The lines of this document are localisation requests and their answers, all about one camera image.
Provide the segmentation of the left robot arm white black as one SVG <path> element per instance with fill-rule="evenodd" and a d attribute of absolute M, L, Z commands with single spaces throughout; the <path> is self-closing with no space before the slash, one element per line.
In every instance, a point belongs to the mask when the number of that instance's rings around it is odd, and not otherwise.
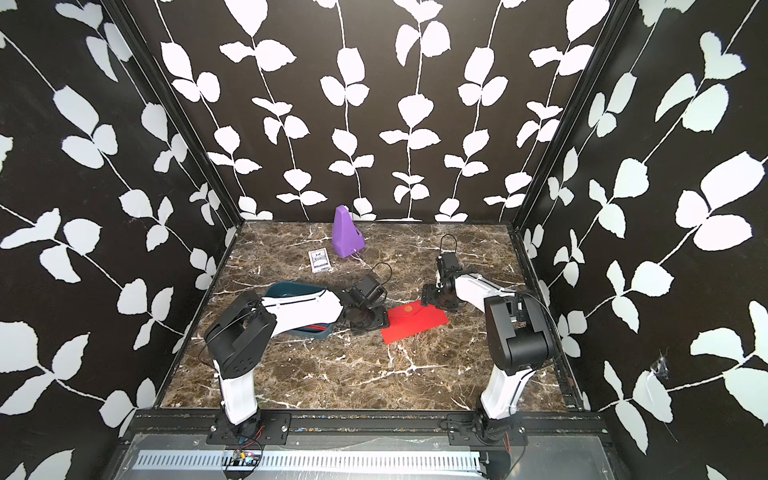
<path fill-rule="evenodd" d="M 240 294 L 204 336 L 229 423 L 239 426 L 257 414 L 254 370 L 274 337 L 318 334 L 339 322 L 362 333 L 387 328 L 386 296 L 385 283 L 373 273 L 347 288 L 278 282 L 264 296 Z"/>

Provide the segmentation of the teal plastic storage box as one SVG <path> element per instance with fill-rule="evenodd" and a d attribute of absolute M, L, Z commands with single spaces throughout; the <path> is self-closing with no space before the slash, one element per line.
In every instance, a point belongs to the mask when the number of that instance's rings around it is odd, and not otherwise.
<path fill-rule="evenodd" d="M 266 290 L 265 296 L 271 297 L 271 298 L 291 298 L 291 297 L 298 297 L 298 296 L 307 295 L 307 294 L 318 293 L 318 292 L 321 292 L 322 290 L 324 290 L 324 287 L 322 286 L 304 284 L 299 282 L 283 281 L 283 282 L 278 282 L 271 285 Z M 332 332 L 334 331 L 334 327 L 335 327 L 334 323 L 315 323 L 315 324 L 332 324 L 333 325 Z M 297 331 L 297 328 L 286 331 L 286 334 L 290 334 L 296 337 L 311 338 L 311 339 L 325 339 L 331 333 L 306 334 L 306 333 L 301 333 Z"/>

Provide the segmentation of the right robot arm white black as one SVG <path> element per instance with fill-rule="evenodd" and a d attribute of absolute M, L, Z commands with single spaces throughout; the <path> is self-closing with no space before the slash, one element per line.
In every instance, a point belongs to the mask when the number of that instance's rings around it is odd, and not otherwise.
<path fill-rule="evenodd" d="M 454 252 L 439 254 L 436 267 L 436 281 L 423 286 L 421 303 L 446 312 L 469 304 L 483 312 L 494 368 L 480 406 L 490 420 L 516 414 L 527 382 L 556 354 L 546 306 L 530 292 L 464 269 Z"/>

